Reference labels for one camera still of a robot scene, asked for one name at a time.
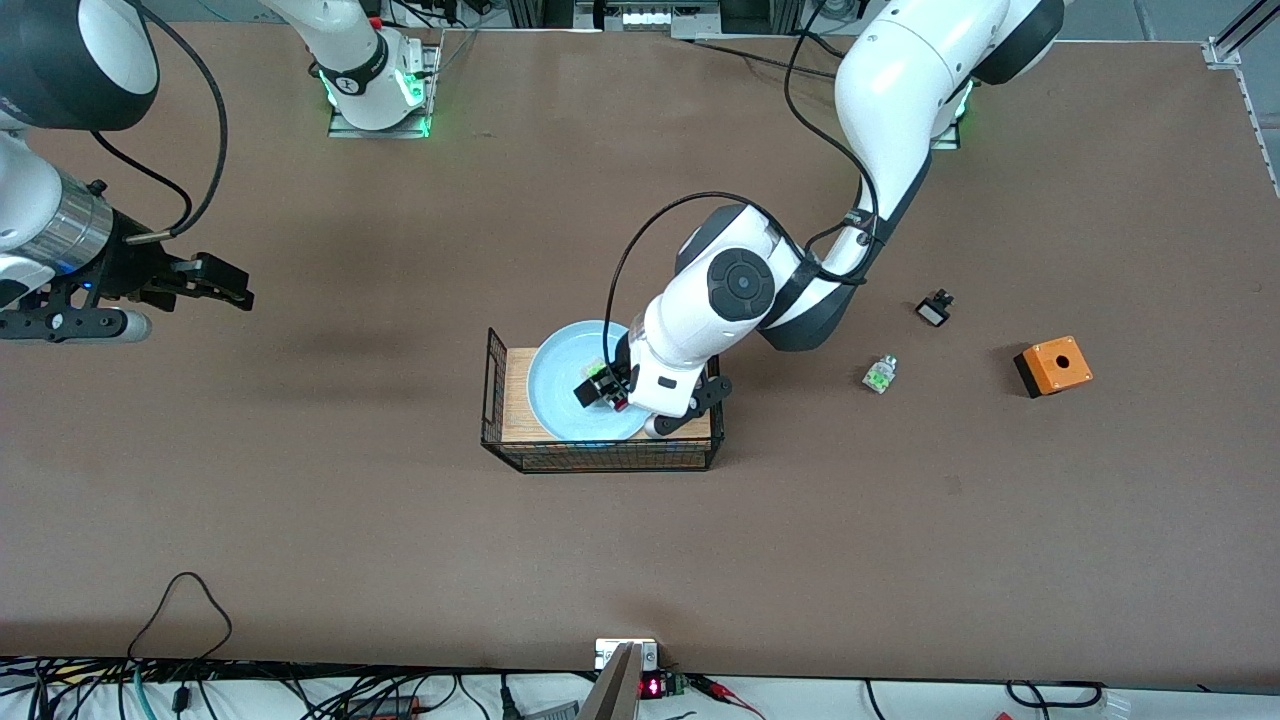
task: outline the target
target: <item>red digital display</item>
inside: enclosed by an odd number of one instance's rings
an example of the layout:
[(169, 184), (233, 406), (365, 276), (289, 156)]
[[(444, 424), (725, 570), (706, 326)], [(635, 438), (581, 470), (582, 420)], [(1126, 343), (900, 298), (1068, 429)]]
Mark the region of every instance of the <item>red digital display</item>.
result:
[(640, 679), (640, 700), (657, 700), (667, 697), (667, 683), (662, 678), (662, 673), (645, 673), (644, 678)]

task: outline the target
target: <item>light blue plate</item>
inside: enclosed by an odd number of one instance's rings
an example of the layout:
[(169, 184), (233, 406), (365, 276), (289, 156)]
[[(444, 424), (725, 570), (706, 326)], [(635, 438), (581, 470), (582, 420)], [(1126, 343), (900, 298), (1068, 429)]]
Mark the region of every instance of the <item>light blue plate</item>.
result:
[[(582, 407), (573, 388), (586, 379), (585, 370), (600, 357), (603, 320), (582, 320), (563, 327), (534, 354), (529, 366), (529, 406), (538, 423), (562, 441), (626, 439), (644, 428), (649, 413), (627, 406), (621, 413), (603, 402)], [(609, 352), (627, 329), (609, 323)]]

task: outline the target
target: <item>wooden board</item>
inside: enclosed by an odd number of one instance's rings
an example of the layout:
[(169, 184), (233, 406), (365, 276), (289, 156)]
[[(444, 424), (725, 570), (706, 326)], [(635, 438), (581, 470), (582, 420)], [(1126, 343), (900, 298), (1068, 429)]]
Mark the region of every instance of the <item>wooden board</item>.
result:
[[(503, 442), (558, 442), (554, 436), (534, 416), (529, 406), (529, 365), (534, 361), (536, 347), (512, 347), (507, 350), (507, 388), (502, 405)], [(648, 439), (640, 430), (631, 439)], [(668, 439), (707, 439), (712, 437), (710, 415), (703, 415), (678, 430)]]

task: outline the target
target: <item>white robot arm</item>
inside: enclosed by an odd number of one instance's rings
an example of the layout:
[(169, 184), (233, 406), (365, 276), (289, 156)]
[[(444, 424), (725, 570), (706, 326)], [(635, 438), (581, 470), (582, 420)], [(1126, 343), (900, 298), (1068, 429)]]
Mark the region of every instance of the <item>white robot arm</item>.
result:
[(389, 27), (375, 29), (357, 0), (261, 0), (302, 36), (352, 126), (385, 129), (425, 101), (422, 41)]
[[(352, 126), (384, 129), (422, 105), (421, 41), (375, 29), (358, 0), (264, 4), (307, 42), (330, 101)], [(168, 236), (113, 209), (105, 184), (84, 184), (26, 145), (32, 127), (131, 128), (151, 108), (159, 78), (138, 0), (0, 0), (0, 340), (147, 337), (146, 315), (100, 309), (100, 299), (166, 311), (179, 295), (252, 307), (247, 273), (207, 254), (168, 255), (154, 242)]]
[(681, 247), (675, 279), (636, 318), (626, 347), (620, 343), (628, 402), (666, 418), (698, 411), (701, 368), (751, 329), (782, 351), (822, 345), (915, 197), (932, 138), (950, 123), (969, 78), (998, 85), (1038, 63), (1065, 5), (890, 3), (836, 74), (836, 113), (869, 191), (860, 192), (831, 251), (822, 260), (801, 258), (753, 206), (713, 213)]

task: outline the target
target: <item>orange box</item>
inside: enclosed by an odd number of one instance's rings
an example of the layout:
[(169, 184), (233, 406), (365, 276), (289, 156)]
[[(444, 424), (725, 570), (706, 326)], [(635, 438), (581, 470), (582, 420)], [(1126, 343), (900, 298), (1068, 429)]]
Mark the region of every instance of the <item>orange box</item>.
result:
[(1093, 370), (1071, 336), (1028, 347), (1014, 357), (1014, 365), (1032, 397), (1062, 392), (1093, 379)]

